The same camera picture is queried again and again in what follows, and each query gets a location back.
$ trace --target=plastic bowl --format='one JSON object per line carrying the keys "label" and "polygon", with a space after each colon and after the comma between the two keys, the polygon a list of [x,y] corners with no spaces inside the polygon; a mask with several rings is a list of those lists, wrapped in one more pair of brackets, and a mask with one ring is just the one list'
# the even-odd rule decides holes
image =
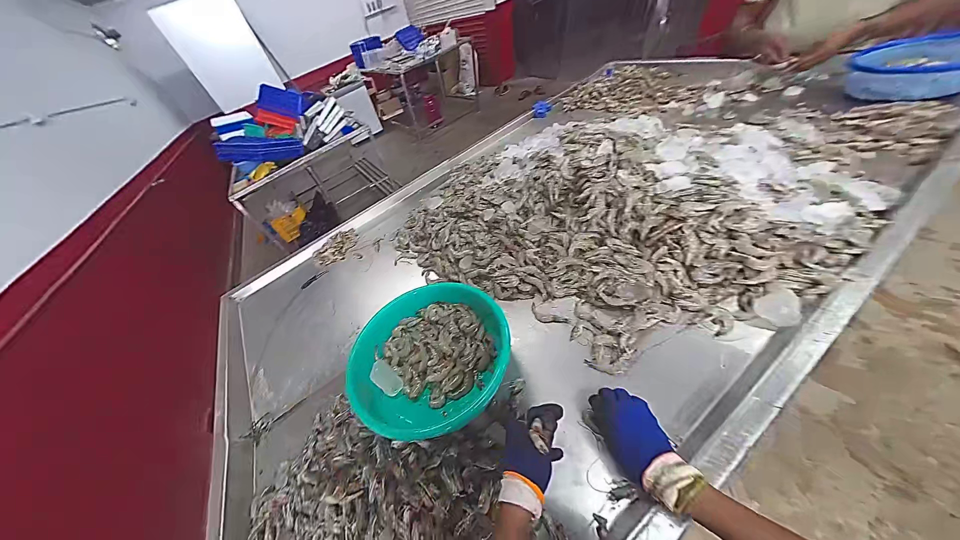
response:
{"label": "plastic bowl", "polygon": [[[370,380],[373,351],[382,345],[400,319],[411,317],[434,302],[466,304],[480,318],[493,338],[496,360],[492,371],[481,375],[484,387],[477,386],[459,400],[442,408],[430,408],[429,389],[414,402],[406,394],[390,397]],[[347,363],[347,399],[357,418],[373,432],[397,441],[420,441],[439,437],[473,420],[493,399],[510,362],[510,328],[503,309],[487,293],[462,283],[433,283],[394,298],[380,309],[360,331]]]}
{"label": "plastic bowl", "polygon": [[894,39],[854,54],[844,91],[857,99],[932,99],[960,92],[960,34]]}

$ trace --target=yellow container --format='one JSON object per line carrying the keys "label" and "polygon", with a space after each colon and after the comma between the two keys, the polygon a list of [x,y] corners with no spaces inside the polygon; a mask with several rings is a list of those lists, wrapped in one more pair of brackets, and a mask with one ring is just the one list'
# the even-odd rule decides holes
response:
{"label": "yellow container", "polygon": [[297,206],[297,209],[287,215],[272,219],[270,226],[283,238],[284,242],[289,243],[300,237],[300,223],[303,223],[304,218],[306,218],[306,210]]}

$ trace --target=person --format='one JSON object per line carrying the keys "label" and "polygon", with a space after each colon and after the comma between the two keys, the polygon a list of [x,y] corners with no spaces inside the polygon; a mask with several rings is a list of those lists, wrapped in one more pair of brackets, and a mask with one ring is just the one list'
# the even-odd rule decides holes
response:
{"label": "person", "polygon": [[[624,476],[671,512],[689,515],[723,540],[803,540],[710,486],[700,471],[674,452],[650,406],[639,397],[623,388],[601,388],[590,396],[589,404],[593,421]],[[526,423],[516,420],[506,426],[494,540],[530,538],[531,527],[542,513],[553,463],[564,452],[552,448],[542,454],[534,446],[528,426],[541,418],[552,432],[554,419],[562,417],[559,405],[540,405],[527,412]]]}
{"label": "person", "polygon": [[726,53],[803,71],[873,39],[958,24],[956,0],[744,0],[725,33]]}

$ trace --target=concrete floor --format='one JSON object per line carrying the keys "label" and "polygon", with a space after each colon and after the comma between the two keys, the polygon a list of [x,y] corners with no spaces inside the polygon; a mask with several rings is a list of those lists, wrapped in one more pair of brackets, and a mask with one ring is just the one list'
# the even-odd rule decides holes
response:
{"label": "concrete floor", "polygon": [[[528,79],[417,141],[388,127],[378,150],[407,184],[527,110]],[[243,280],[279,261],[246,224]],[[960,538],[960,188],[768,430],[728,493],[810,539]],[[711,535],[693,529],[687,540]]]}

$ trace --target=blue clip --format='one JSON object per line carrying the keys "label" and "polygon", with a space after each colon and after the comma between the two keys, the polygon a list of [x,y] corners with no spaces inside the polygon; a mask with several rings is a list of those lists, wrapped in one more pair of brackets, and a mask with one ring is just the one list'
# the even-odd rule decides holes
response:
{"label": "blue clip", "polygon": [[553,106],[545,101],[538,101],[534,104],[534,118],[543,118],[553,109]]}

